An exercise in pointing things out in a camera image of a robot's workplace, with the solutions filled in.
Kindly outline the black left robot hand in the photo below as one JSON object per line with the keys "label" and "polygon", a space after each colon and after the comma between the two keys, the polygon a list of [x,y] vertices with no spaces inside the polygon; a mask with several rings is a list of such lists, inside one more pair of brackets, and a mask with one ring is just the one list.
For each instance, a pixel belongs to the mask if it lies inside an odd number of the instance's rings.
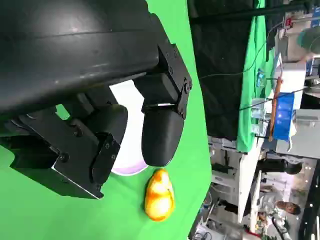
{"label": "black left robot hand", "polygon": [[143,96],[141,152],[174,157],[192,79],[144,0],[0,3],[0,144],[11,168],[61,196],[101,199],[128,127],[110,86]]}

